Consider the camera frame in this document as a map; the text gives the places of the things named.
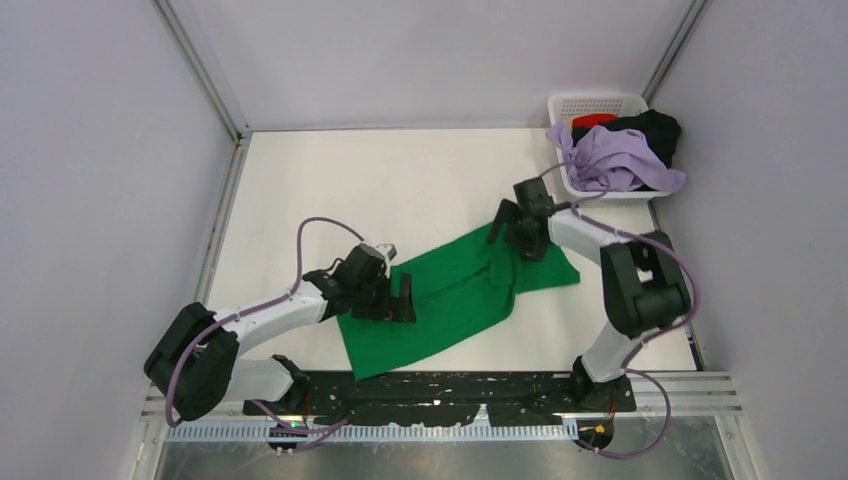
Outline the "green t shirt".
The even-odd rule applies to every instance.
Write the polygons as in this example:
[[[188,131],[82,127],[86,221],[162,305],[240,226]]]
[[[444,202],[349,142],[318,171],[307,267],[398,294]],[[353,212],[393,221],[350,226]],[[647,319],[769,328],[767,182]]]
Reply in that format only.
[[[490,230],[484,224],[392,268],[394,288],[401,274],[411,276],[415,322],[338,316],[355,379],[406,367],[487,330],[512,314],[520,294],[579,283],[561,248],[525,260],[504,239],[489,242]]]

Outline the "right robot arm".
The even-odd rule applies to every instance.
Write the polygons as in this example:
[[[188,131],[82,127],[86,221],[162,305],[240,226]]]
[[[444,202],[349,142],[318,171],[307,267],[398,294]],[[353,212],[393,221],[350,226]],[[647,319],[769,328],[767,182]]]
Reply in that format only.
[[[539,177],[513,191],[498,206],[488,242],[502,240],[533,262],[552,247],[566,248],[600,269],[607,322],[574,361],[568,381],[571,401],[596,410],[619,385],[637,346],[690,314],[694,300],[680,259],[664,232],[632,234],[604,224],[574,203],[555,202]]]

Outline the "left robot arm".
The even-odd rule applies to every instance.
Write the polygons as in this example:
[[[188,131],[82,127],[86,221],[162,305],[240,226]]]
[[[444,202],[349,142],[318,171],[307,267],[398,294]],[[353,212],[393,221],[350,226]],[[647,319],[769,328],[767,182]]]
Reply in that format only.
[[[143,371],[165,397],[167,423],[197,420],[219,404],[268,402],[284,414],[307,398],[293,362],[247,353],[294,329],[340,315],[413,323],[413,277],[391,270],[392,244],[360,243],[334,266],[301,274],[276,297],[213,311],[183,307],[146,359]]]

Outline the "lavender t shirt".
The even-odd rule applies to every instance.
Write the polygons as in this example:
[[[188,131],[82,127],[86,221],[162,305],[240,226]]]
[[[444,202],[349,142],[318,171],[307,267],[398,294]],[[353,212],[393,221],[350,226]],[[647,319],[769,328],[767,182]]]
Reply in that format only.
[[[562,155],[565,183],[581,193],[626,193],[642,187],[675,193],[687,179],[684,172],[663,163],[639,130],[611,131],[596,125],[576,140],[558,122],[546,137]]]

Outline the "white laundry basket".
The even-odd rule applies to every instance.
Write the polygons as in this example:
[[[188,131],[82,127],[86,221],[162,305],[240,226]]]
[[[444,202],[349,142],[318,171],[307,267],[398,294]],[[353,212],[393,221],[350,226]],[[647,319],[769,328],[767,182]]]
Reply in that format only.
[[[642,114],[649,110],[646,101],[639,95],[584,91],[554,94],[548,98],[547,109],[551,124],[562,120],[566,122],[572,117],[589,114],[613,114],[618,117],[629,117]],[[647,202],[654,198],[667,197],[670,192],[664,191],[630,191],[612,192],[601,198],[605,202]]]

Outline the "red t shirt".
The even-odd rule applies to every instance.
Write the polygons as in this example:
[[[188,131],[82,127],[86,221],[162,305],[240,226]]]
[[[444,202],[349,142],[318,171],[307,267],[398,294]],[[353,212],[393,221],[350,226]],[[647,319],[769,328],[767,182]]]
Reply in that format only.
[[[573,130],[591,129],[597,125],[606,124],[617,119],[618,116],[611,113],[592,113],[574,117],[571,121],[571,127]]]

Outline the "black t shirt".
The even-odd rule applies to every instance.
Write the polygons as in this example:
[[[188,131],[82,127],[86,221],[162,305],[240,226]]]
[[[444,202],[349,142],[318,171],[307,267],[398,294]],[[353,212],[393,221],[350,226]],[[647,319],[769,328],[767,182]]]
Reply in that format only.
[[[673,157],[682,136],[682,127],[674,117],[649,109],[635,116],[618,116],[617,120],[597,126],[603,126],[609,131],[631,129],[641,132],[659,160],[668,168],[673,166]],[[573,130],[571,127],[573,142],[577,143],[589,130]]]

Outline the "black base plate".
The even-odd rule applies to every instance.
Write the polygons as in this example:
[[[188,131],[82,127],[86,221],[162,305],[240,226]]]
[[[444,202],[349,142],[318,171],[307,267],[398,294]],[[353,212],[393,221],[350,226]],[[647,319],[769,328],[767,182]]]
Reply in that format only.
[[[466,426],[486,414],[496,426],[554,425],[562,414],[631,413],[629,379],[581,389],[567,372],[390,372],[357,380],[350,371],[306,372],[287,399],[270,404],[279,417],[320,425]]]

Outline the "left corner frame post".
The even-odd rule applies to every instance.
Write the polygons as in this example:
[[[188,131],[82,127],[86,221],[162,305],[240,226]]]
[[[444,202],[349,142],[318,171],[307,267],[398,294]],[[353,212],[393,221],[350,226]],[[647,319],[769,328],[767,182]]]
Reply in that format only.
[[[234,144],[252,133],[235,92],[191,1],[153,0],[168,33]]]

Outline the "corner frame post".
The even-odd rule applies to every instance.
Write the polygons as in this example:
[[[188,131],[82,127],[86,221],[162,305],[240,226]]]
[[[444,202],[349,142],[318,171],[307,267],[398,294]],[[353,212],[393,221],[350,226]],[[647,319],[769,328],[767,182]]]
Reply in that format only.
[[[234,144],[252,133],[235,92],[191,1],[153,0],[168,33]]]
[[[642,90],[641,96],[648,105],[651,105],[657,97],[712,4],[712,0],[691,0],[687,3],[680,21]]]

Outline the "right corner frame post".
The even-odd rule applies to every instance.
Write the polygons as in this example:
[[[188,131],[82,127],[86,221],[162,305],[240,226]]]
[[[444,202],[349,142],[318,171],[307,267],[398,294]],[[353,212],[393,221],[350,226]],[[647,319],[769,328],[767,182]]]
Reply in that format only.
[[[648,105],[651,105],[657,97],[712,4],[712,0],[691,0],[687,3],[680,21],[642,90],[641,96]]]

